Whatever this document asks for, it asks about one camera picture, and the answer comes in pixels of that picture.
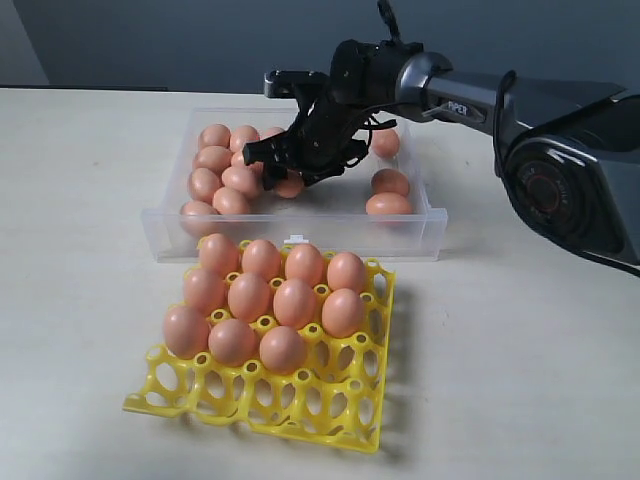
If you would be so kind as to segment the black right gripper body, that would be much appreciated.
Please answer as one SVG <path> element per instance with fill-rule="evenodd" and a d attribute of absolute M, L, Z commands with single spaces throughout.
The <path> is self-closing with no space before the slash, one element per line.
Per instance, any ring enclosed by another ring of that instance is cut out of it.
<path fill-rule="evenodd" d="M 363 160 L 369 141 L 354 135 L 367 124 L 368 116 L 359 108 L 336 103 L 328 92 L 299 93 L 299 108 L 293 123 L 282 137 L 285 165 L 289 173 L 298 174 L 305 186 L 337 177 Z"/>

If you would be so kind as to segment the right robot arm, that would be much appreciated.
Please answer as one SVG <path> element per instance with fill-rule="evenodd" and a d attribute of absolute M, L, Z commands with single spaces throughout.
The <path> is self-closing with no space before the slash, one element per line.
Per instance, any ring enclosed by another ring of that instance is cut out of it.
<path fill-rule="evenodd" d="M 468 73 L 419 43 L 347 40 L 328 74 L 276 70 L 264 93 L 299 108 L 285 132 L 244 147 L 266 188 L 289 172 L 306 185 L 343 174 L 366 155 L 356 133 L 377 130 L 377 113 L 457 123 L 491 137 L 495 174 L 530 229 L 583 259 L 639 271 L 639 99 L 619 85 Z"/>

